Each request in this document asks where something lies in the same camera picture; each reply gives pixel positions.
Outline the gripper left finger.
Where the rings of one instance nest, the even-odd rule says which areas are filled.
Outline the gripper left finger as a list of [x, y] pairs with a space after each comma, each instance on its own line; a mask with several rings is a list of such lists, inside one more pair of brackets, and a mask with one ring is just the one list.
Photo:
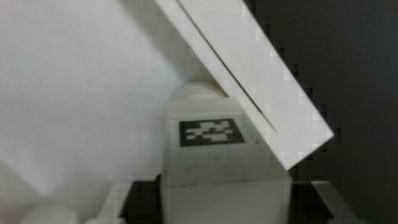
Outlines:
[[111, 186], [95, 223], [163, 224], [159, 177]]

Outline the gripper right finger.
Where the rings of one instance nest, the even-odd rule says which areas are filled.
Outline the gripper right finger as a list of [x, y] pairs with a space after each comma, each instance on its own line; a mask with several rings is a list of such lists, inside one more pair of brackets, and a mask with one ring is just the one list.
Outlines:
[[293, 183], [287, 224], [355, 224], [355, 213], [328, 181]]

